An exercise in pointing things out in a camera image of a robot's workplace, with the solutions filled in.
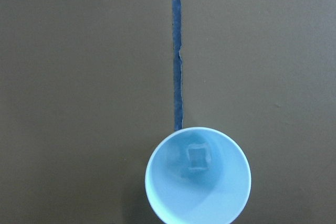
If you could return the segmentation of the ice cube in cup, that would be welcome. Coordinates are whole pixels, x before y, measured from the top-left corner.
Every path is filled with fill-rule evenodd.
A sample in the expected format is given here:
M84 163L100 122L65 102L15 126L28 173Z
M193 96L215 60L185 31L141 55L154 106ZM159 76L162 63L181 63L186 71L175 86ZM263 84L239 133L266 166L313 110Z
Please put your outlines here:
M191 172L203 172L208 170L211 159L211 152L206 143L190 144L187 147L187 167Z

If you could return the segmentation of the light blue cup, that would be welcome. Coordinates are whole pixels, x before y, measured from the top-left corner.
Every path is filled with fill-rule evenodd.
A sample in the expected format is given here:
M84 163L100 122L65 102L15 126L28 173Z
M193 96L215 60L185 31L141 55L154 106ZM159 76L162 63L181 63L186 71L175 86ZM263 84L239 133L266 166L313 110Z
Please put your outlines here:
M203 172L188 170L187 147L209 146L211 163ZM248 160L229 136L207 127L189 127L166 137L145 171L145 192L164 223L232 223L251 191Z

